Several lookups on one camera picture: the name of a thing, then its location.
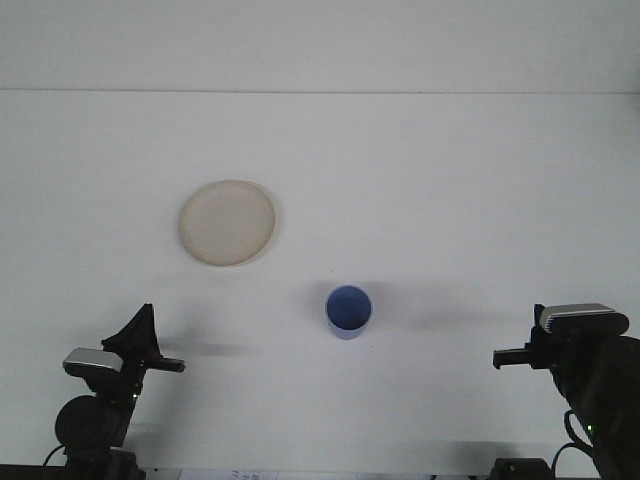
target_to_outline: plate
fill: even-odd
[[[194,258],[216,266],[238,265],[269,242],[275,210],[266,193],[243,180],[211,183],[191,196],[180,213],[180,241]]]

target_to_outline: cup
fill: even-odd
[[[331,331],[343,340],[351,340],[362,333],[371,317],[371,300],[354,285],[336,288],[326,303]]]

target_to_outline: white table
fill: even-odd
[[[488,472],[550,459],[546,372],[491,366],[535,302],[599,301],[640,334],[640,96],[0,93],[0,461],[36,463],[61,361],[144,302],[183,374],[149,372],[141,465]],[[276,203],[268,250],[198,263],[177,218],[224,178]],[[350,342],[323,302],[374,315]],[[563,475],[593,476],[567,453]]]

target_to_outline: cable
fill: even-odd
[[[586,456],[593,459],[593,447],[588,443],[586,443],[584,440],[582,440],[580,437],[578,437],[575,430],[573,429],[573,426],[571,425],[571,415],[575,415],[573,410],[568,410],[567,412],[565,412],[564,428],[567,431],[567,435],[569,435],[569,438],[573,441],[570,443],[565,443],[562,447],[560,447],[560,449],[556,452],[555,456],[553,457],[553,461],[551,462],[551,472],[553,473],[553,478],[557,478],[556,466],[558,465],[558,459],[560,458],[560,454],[564,450],[567,450],[568,448],[575,448],[577,450],[580,450]]]
[[[553,478],[557,478],[556,477],[556,465],[558,464],[558,459],[560,458],[560,454],[568,449],[568,448],[577,448],[578,450],[580,450],[582,452],[582,449],[580,449],[575,443],[565,443],[562,447],[560,447],[560,450],[558,450],[555,454],[555,456],[553,457],[553,461],[551,462],[551,472],[553,473]]]
[[[573,429],[573,426],[571,425],[571,415],[575,415],[573,410],[569,410],[564,414],[564,428],[567,431],[567,435],[569,435],[569,438],[573,440],[575,448],[593,458],[593,447],[582,440],[580,437],[578,437],[575,430]]]
[[[49,452],[49,455],[47,455],[47,458],[44,460],[44,463],[42,464],[42,466],[46,467],[47,463],[49,463],[49,460],[51,460],[51,457],[53,457],[53,455],[61,448],[64,448],[64,445],[58,445],[56,448],[51,450],[51,452]]]
[[[47,464],[49,463],[49,460],[51,460],[51,457],[53,457],[53,455],[61,448],[64,448],[64,445],[58,445],[56,448],[51,450],[49,452],[49,455],[47,455],[47,458],[44,459],[44,462],[42,464],[42,480],[47,480],[49,478],[49,470],[47,469]]]

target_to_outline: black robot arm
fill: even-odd
[[[496,368],[549,369],[603,480],[640,479],[640,340],[621,336],[628,327],[625,315],[600,304],[536,305],[524,348],[493,355]]]

